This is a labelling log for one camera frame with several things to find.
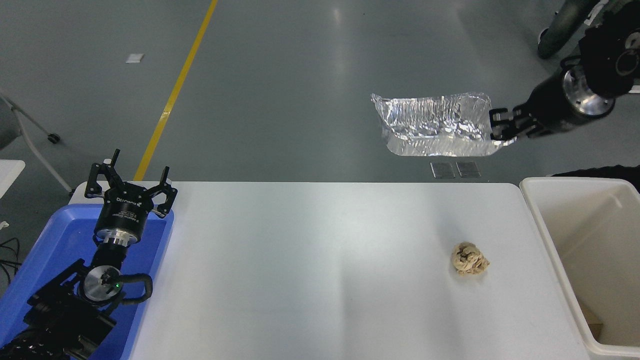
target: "trash bin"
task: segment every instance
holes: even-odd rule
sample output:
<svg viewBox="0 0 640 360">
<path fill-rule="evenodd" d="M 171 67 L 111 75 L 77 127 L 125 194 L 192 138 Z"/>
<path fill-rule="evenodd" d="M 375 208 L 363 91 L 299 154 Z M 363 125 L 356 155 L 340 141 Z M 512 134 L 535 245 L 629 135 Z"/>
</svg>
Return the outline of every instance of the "trash bin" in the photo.
<svg viewBox="0 0 640 360">
<path fill-rule="evenodd" d="M 528 178 L 520 189 L 587 348 L 640 357 L 636 189 L 624 180 L 588 177 Z"/>
</svg>

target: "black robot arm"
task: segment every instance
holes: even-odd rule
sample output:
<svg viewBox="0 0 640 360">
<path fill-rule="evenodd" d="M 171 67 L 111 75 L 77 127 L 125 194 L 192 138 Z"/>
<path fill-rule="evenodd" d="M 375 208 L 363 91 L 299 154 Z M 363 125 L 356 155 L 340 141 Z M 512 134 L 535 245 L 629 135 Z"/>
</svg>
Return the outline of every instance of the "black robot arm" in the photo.
<svg viewBox="0 0 640 360">
<path fill-rule="evenodd" d="M 605 13 L 602 24 L 587 29 L 580 40 L 580 54 L 565 58 L 527 102 L 513 111 L 491 110 L 492 139 L 562 133 L 610 114 L 616 98 L 629 93 L 640 79 L 638 14 L 640 0 Z"/>
<path fill-rule="evenodd" d="M 103 197 L 104 205 L 93 230 L 97 245 L 89 266 L 78 259 L 40 288 L 28 300 L 31 309 L 24 317 L 28 327 L 0 348 L 0 360 L 59 360 L 73 356 L 86 360 L 116 325 L 110 316 L 119 305 L 144 302 L 153 292 L 148 274 L 120 272 L 127 251 L 141 240 L 150 212 L 163 218 L 171 210 L 177 190 L 164 168 L 158 185 L 146 189 L 122 181 L 115 170 L 119 150 L 110 160 L 94 163 L 87 182 L 86 197 Z M 109 183 L 105 192 L 97 178 Z M 166 200 L 154 204 L 163 193 Z M 142 282 L 145 292 L 125 298 L 124 284 Z"/>
</svg>

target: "blue plastic bin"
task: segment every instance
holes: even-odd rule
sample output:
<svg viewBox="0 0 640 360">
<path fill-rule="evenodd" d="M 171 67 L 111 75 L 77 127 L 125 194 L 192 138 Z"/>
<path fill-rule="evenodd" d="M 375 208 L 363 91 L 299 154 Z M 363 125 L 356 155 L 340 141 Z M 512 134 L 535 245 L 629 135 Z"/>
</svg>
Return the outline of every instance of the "blue plastic bin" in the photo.
<svg viewBox="0 0 640 360">
<path fill-rule="evenodd" d="M 75 260 L 87 265 L 95 252 L 93 228 L 101 205 L 74 204 L 61 208 L 49 219 L 17 276 L 0 299 L 0 346 L 26 328 L 22 318 L 29 310 L 27 299 Z M 164 219 L 150 214 L 142 239 L 129 248 L 123 274 L 146 273 L 154 277 L 173 224 L 173 212 Z M 126 284 L 127 297 L 144 293 L 142 284 Z M 147 302 L 119 306 L 112 314 L 117 324 L 90 357 L 92 360 L 128 359 Z"/>
</svg>

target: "chair wheel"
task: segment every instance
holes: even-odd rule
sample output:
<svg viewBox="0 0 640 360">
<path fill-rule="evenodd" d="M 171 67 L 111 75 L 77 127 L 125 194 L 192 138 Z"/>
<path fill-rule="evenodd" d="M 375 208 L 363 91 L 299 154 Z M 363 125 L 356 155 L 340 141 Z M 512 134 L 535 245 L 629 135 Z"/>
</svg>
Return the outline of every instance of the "chair wheel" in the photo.
<svg viewBox="0 0 640 360">
<path fill-rule="evenodd" d="M 51 133 L 47 136 L 47 139 L 49 139 L 51 143 L 58 143 L 60 141 L 60 136 L 56 133 Z"/>
</svg>

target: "white table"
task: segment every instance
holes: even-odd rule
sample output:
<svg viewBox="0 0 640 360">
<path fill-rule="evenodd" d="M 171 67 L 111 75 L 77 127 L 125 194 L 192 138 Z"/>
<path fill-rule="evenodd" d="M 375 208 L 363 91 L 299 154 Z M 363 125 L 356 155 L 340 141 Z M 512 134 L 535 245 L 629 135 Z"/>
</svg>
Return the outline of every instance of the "white table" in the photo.
<svg viewBox="0 0 640 360">
<path fill-rule="evenodd" d="M 0 198 L 24 170 L 22 160 L 0 160 Z"/>
<path fill-rule="evenodd" d="M 513 185 L 173 185 L 131 359 L 589 358 Z M 455 273 L 461 241 L 485 274 Z"/>
</svg>

